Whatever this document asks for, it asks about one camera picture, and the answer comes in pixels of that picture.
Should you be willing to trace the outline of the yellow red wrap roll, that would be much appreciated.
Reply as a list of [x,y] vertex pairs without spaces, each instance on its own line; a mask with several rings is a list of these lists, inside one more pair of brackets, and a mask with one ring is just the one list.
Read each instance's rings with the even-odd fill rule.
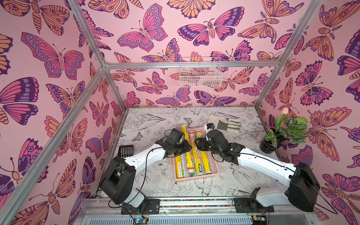
[[181,156],[177,156],[175,158],[175,169],[176,169],[176,177],[178,179],[183,178],[184,173],[183,173],[183,165],[182,165],[182,157]]
[[191,147],[191,144],[189,142],[189,135],[188,135],[188,132],[187,132],[186,125],[182,125],[181,129],[182,129],[182,131],[184,133],[184,138],[188,142],[188,145],[189,145],[189,151],[186,153],[186,163],[187,163],[187,173],[189,174],[190,177],[192,177],[196,173],[195,166],[194,166],[194,163],[193,163],[193,158],[191,156],[192,147]]

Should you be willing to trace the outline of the yellow wrap box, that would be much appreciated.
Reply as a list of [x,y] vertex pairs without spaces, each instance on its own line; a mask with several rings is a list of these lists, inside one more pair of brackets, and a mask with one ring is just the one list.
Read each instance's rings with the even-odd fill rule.
[[[203,137],[203,133],[201,131],[197,131],[196,136],[197,136],[197,138],[201,138],[201,137]],[[209,162],[207,153],[205,151],[200,151],[200,154],[201,154],[201,159],[202,159],[202,165],[204,168],[204,173],[211,174],[212,170],[210,167],[210,162]]]

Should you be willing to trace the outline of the pink plastic basket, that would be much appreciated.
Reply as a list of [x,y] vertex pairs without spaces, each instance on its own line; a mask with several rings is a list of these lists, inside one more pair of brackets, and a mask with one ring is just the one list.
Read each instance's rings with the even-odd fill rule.
[[188,181],[217,176],[219,169],[216,160],[212,159],[210,152],[200,151],[195,143],[199,138],[205,137],[204,128],[183,125],[181,130],[185,135],[184,139],[190,144],[190,151],[173,158],[175,179]]

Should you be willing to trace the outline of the clear green wrap roll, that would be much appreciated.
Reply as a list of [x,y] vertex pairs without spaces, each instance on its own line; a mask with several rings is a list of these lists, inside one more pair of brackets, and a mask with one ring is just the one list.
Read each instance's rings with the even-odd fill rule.
[[182,162],[182,172],[183,172],[183,178],[187,178],[188,176],[188,167],[187,167],[187,161],[186,161],[186,155],[181,155],[181,162]]

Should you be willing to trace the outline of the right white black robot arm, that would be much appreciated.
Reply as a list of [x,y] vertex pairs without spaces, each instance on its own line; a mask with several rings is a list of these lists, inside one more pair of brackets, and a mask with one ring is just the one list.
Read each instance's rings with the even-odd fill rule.
[[219,155],[223,160],[257,170],[282,184],[273,189],[258,188],[253,191],[257,204],[293,205],[304,212],[312,212],[317,203],[320,184],[310,166],[281,162],[258,154],[242,144],[228,142],[223,133],[208,124],[205,137],[195,140],[198,150]]

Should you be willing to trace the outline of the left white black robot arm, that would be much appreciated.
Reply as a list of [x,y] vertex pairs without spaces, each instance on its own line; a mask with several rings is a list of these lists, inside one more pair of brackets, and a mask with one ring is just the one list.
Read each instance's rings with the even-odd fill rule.
[[114,157],[103,173],[100,189],[116,205],[123,203],[138,208],[145,204],[146,196],[134,188],[135,177],[147,167],[165,158],[177,157],[191,150],[190,143],[180,129],[174,128],[170,134],[157,140],[149,149],[122,158]]

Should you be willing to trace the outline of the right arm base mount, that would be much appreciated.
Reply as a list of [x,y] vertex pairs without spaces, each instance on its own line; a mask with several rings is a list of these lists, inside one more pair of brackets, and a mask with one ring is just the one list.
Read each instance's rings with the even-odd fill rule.
[[263,213],[275,212],[273,206],[264,207],[257,200],[249,197],[238,197],[232,200],[237,213]]

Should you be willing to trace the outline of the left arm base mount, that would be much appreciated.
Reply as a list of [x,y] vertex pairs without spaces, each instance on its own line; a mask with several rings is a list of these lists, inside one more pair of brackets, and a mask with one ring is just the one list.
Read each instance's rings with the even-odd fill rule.
[[145,199],[138,207],[133,207],[125,203],[121,210],[122,215],[152,215],[159,214],[160,200],[159,199]]

